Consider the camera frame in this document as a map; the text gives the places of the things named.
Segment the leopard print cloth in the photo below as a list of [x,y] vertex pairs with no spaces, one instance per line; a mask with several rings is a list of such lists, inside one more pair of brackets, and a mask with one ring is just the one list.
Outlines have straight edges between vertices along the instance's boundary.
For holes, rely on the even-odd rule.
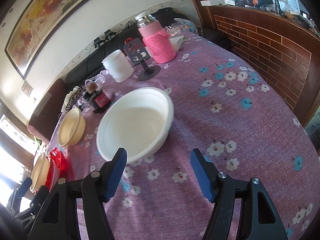
[[65,97],[61,113],[66,113],[71,110],[72,106],[75,104],[77,99],[79,98],[80,94],[82,92],[81,87],[75,86]]

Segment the large red scalloped plate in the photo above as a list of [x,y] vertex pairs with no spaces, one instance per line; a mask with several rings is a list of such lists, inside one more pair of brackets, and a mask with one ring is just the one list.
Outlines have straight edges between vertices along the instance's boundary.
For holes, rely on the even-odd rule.
[[46,158],[50,165],[45,186],[51,191],[60,178],[67,178],[68,164],[65,156],[58,147],[51,150]]

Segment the large white foam bowl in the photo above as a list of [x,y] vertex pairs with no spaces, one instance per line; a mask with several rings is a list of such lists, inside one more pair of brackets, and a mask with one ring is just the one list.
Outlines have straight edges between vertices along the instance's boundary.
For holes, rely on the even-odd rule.
[[97,149],[111,161],[119,148],[127,163],[156,153],[166,141],[174,119],[174,104],[164,90],[144,87],[117,100],[105,113],[97,131]]

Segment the dark jar with cork lid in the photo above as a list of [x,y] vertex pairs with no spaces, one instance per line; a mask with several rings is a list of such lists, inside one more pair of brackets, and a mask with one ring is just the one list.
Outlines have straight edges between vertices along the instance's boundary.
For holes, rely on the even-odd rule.
[[86,90],[87,100],[93,106],[94,113],[103,113],[110,107],[111,100],[101,89],[98,89],[96,83],[90,83]]

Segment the brown wooden cabinet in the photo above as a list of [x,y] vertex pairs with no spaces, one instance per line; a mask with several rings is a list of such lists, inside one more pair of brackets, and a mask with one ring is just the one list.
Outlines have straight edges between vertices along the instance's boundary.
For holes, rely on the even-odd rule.
[[193,0],[203,27],[228,36],[232,51],[262,75],[303,126],[319,107],[319,38],[269,12]]

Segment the black mug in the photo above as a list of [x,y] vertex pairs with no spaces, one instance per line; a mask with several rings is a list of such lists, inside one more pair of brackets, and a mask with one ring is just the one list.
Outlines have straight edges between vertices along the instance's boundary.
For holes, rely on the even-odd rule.
[[96,103],[95,98],[102,92],[101,85],[95,82],[95,80],[85,80],[82,87],[81,96],[82,98],[92,105],[94,108],[98,108],[99,105]]

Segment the pink thermos with knit sleeve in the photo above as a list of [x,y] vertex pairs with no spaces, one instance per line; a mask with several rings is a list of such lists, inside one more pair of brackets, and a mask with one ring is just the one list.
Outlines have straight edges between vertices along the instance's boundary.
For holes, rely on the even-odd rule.
[[159,64],[172,61],[176,51],[171,45],[169,33],[160,22],[148,12],[139,14],[135,20],[143,42],[153,59]]

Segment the white plastic jar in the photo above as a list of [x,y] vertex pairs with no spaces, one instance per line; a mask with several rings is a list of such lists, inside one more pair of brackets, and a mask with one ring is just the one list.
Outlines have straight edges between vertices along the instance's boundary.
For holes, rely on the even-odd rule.
[[117,83],[129,79],[135,71],[120,49],[105,57],[102,64]]

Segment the white tissue pack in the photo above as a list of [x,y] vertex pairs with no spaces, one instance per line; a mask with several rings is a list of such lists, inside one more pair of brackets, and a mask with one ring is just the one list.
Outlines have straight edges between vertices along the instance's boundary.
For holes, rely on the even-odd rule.
[[182,43],[183,43],[183,40],[184,40],[184,35],[181,35],[181,36],[173,36],[170,38],[170,42],[171,42],[171,45],[172,47],[174,48],[174,50],[176,52],[179,51]]

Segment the black sofa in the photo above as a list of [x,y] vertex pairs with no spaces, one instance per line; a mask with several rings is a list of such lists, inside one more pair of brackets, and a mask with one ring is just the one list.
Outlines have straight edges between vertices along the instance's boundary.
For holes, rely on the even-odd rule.
[[[171,7],[159,9],[152,14],[157,19],[161,26],[167,27],[175,23],[176,18],[182,18],[189,20],[189,17],[176,12]],[[95,51],[90,51],[85,54],[84,60],[78,63],[65,77],[65,87],[67,90],[72,90],[75,86],[83,85],[86,79],[89,79],[100,71],[104,70],[102,60],[111,54],[115,50],[123,50],[125,41],[128,38],[139,38],[142,39],[138,27],[134,24],[120,31],[116,36],[112,37],[111,40],[103,43],[100,48]]]

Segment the black phone stand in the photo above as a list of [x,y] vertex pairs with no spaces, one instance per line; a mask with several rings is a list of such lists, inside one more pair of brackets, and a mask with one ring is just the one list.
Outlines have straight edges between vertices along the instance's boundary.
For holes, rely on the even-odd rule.
[[143,67],[143,71],[141,71],[138,75],[139,81],[150,80],[161,71],[161,67],[158,65],[148,66],[146,60],[150,59],[151,56],[139,38],[134,38],[133,40],[124,44],[123,49],[134,66],[140,64]]

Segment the cream plastic ribbed bowl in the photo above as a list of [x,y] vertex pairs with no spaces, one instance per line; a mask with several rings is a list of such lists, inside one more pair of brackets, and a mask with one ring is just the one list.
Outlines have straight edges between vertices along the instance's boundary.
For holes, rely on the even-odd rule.
[[31,173],[32,184],[30,186],[30,191],[32,193],[35,193],[41,186],[46,184],[49,168],[50,161],[46,154],[43,153],[38,157]]

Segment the framed horse painting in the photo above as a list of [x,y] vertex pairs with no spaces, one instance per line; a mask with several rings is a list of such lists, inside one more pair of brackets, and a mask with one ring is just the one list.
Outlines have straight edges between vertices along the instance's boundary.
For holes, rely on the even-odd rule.
[[5,53],[22,79],[57,28],[89,0],[31,0],[17,20]]

